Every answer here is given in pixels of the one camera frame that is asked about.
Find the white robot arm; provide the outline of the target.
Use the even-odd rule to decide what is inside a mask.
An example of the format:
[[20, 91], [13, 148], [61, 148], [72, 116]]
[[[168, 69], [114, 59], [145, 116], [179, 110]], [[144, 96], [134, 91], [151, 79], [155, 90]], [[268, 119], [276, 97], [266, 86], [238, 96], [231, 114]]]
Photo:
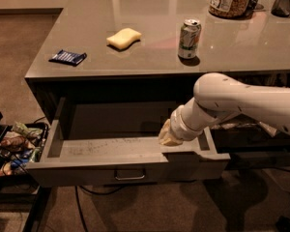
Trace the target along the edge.
[[290, 88], [248, 85], [222, 73], [206, 73], [195, 82], [192, 99], [166, 120], [159, 143], [181, 145], [240, 114], [290, 135]]

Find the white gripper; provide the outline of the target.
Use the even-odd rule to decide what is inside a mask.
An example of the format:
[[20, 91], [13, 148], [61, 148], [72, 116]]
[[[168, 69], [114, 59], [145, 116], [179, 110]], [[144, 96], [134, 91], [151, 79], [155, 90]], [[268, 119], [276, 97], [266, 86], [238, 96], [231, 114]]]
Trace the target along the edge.
[[159, 143], [163, 146], [178, 146], [184, 141], [192, 141], [203, 130], [218, 120], [217, 115], [202, 108], [195, 99], [178, 106], [159, 132]]

